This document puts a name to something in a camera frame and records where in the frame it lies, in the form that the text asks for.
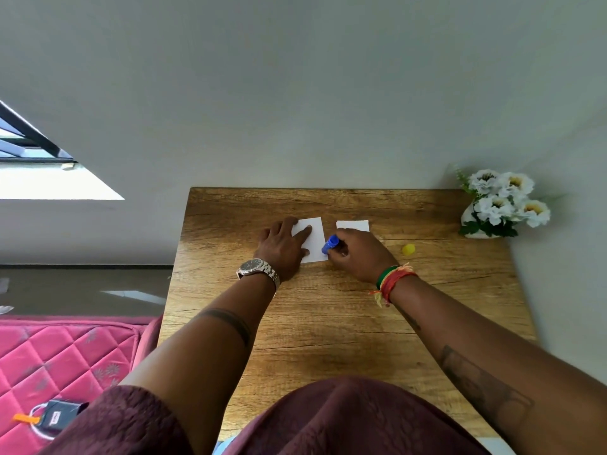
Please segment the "person's right hand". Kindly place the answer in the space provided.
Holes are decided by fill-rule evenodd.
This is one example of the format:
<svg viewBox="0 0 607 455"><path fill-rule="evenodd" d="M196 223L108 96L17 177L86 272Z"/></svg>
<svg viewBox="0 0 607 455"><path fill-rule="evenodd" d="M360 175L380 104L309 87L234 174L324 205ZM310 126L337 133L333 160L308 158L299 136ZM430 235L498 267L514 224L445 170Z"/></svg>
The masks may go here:
<svg viewBox="0 0 607 455"><path fill-rule="evenodd" d="M376 285L381 275L400 265L392 253L370 232L352 229L348 250L348 261L332 263L361 282Z"/></svg>

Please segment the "person's left hand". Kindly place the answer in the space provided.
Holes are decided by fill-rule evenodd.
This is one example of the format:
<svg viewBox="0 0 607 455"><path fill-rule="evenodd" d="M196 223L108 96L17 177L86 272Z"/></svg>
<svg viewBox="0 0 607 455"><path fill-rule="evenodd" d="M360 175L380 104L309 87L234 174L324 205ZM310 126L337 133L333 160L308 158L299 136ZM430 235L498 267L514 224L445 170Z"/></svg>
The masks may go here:
<svg viewBox="0 0 607 455"><path fill-rule="evenodd" d="M311 232L311 228L302 230L295 236L291 232L282 232L282 221L276 221L263 229L254 257L265 260L278 273L280 282L286 282L298 272L301 259L299 251Z"/></svg>

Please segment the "person's left forearm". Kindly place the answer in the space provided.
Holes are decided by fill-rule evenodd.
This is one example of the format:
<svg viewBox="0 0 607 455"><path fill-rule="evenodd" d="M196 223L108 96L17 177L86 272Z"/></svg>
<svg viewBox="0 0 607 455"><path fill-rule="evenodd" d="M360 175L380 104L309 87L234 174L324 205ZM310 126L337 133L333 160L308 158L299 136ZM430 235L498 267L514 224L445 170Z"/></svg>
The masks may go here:
<svg viewBox="0 0 607 455"><path fill-rule="evenodd" d="M120 385L159 398L178 419L193 452L211 455L275 293L268 276L243 277L163 341Z"/></svg>

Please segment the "person's right forearm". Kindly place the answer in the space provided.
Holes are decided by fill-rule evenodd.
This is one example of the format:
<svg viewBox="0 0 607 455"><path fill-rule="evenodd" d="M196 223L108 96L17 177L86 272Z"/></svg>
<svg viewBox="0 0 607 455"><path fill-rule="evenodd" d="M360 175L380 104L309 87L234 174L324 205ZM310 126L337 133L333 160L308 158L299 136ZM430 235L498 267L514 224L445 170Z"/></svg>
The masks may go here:
<svg viewBox="0 0 607 455"><path fill-rule="evenodd" d="M447 378L517 455L607 455L607 386L413 275L386 283Z"/></svg>

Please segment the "silver wristwatch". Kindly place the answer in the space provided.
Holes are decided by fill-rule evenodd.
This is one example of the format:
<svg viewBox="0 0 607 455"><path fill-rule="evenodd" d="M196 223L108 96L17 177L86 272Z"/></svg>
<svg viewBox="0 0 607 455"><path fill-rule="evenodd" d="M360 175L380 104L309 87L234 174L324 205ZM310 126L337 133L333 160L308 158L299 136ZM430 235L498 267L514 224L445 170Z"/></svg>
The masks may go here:
<svg viewBox="0 0 607 455"><path fill-rule="evenodd" d="M281 284L279 275L275 269L271 267L268 262L259 258L253 258L243 262L237 269L236 274L239 279L254 274L264 274L272 280L276 288L275 290L278 290Z"/></svg>

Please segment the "maroon shirt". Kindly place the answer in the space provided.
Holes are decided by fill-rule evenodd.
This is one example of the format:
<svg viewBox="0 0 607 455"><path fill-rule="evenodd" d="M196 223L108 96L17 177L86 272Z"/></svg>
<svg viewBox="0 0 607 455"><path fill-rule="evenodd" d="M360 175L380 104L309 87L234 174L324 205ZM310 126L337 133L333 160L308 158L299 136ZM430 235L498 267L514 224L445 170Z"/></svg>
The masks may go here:
<svg viewBox="0 0 607 455"><path fill-rule="evenodd" d="M38 455L193 455L185 430L155 395L115 386ZM294 390L251 421L223 455L491 455L420 397L364 377Z"/></svg>

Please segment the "white flowers in white vase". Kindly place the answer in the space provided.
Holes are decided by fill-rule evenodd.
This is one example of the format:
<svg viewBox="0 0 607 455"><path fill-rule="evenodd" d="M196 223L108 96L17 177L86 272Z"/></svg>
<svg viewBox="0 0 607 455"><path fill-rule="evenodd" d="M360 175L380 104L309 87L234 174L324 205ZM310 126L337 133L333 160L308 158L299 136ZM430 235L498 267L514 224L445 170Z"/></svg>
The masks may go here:
<svg viewBox="0 0 607 455"><path fill-rule="evenodd" d="M545 226L551 219L549 206L530 195L535 181L523 173L499 173L481 169L469 175L455 169L463 191L472 198L461 216L459 234L467 238L492 239L518 236L518 226Z"/></svg>

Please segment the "pink quilted mattress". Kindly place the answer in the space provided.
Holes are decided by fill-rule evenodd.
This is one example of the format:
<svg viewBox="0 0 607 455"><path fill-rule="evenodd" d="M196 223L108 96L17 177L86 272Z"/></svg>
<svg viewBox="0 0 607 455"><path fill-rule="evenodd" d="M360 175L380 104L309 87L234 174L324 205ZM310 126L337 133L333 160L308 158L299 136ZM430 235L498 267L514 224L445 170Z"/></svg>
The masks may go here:
<svg viewBox="0 0 607 455"><path fill-rule="evenodd" d="M156 348L162 316L0 315L0 455L36 455L52 435L14 420L47 402L90 403Z"/></svg>

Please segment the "black device with orange tab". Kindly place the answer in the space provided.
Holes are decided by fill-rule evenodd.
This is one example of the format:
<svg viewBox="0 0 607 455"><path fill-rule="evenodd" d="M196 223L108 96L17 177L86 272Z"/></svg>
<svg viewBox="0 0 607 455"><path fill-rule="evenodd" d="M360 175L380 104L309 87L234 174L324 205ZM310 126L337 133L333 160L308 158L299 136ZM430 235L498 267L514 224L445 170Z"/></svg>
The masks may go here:
<svg viewBox="0 0 607 455"><path fill-rule="evenodd" d="M51 439L67 428L88 406L88 402L51 399L35 405L27 414L15 414L12 421L29 425L40 437Z"/></svg>

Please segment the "window with black frame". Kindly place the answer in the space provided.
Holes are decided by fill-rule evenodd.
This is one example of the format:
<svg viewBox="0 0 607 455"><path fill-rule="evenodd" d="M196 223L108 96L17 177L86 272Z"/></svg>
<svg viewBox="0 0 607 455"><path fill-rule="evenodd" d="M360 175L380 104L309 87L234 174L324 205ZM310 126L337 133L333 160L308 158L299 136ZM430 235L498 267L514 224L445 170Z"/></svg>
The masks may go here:
<svg viewBox="0 0 607 455"><path fill-rule="evenodd" d="M78 164L0 99L0 163Z"/></svg>

